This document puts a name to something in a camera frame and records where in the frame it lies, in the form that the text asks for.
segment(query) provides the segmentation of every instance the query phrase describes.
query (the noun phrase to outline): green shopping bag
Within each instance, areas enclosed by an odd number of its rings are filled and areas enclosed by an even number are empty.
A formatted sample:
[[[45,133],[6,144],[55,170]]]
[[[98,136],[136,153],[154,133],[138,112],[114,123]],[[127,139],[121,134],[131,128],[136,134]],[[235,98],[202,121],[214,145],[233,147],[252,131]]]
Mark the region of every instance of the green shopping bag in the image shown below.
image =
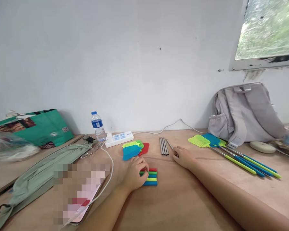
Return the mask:
[[[41,148],[64,144],[74,136],[56,109],[19,114],[0,121],[1,132],[13,132]]]

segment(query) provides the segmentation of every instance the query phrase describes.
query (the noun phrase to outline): tree foliage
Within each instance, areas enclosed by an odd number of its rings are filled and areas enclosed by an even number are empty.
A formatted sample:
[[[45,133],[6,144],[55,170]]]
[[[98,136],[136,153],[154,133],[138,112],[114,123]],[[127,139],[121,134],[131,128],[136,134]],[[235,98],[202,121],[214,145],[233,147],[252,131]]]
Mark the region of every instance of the tree foliage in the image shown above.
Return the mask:
[[[289,54],[289,0],[249,0],[235,59]]]

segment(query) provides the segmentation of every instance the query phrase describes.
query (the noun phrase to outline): white wall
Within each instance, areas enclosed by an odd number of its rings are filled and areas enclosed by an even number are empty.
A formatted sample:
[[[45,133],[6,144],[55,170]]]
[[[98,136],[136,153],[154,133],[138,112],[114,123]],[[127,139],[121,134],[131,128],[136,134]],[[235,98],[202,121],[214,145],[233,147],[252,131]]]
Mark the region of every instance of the white wall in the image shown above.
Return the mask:
[[[178,118],[205,128],[213,95],[245,76],[227,71],[240,9],[238,0],[0,1],[0,120],[57,108],[75,133],[93,132],[91,111],[112,132]],[[256,80],[289,123],[289,68]]]

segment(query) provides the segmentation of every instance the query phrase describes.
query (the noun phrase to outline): window frame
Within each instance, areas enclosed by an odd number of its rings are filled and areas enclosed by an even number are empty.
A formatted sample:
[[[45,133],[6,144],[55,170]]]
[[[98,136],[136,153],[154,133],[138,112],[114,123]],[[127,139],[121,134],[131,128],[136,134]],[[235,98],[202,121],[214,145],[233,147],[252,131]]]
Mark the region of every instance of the window frame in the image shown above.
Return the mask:
[[[249,0],[243,0],[238,25],[235,27],[236,38],[234,48],[231,53],[229,71],[289,66],[289,55],[235,60],[242,26],[245,22],[245,13],[247,11],[248,2]]]

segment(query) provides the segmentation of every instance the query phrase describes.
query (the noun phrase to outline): hand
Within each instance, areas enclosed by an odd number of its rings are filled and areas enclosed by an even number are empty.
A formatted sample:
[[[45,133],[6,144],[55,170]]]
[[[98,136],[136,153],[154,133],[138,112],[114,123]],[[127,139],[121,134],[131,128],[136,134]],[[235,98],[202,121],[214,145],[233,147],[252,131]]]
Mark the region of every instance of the hand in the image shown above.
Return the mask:
[[[146,168],[146,171],[142,176],[140,176],[139,172],[141,169]],[[129,162],[126,174],[121,183],[121,186],[127,190],[128,193],[134,191],[135,189],[140,188],[149,176],[149,165],[144,160],[143,157],[133,157]]]
[[[172,154],[172,158],[182,167],[189,169],[190,166],[195,162],[195,157],[193,157],[192,153],[180,146],[174,147],[173,150],[178,153],[177,157],[174,152]]]

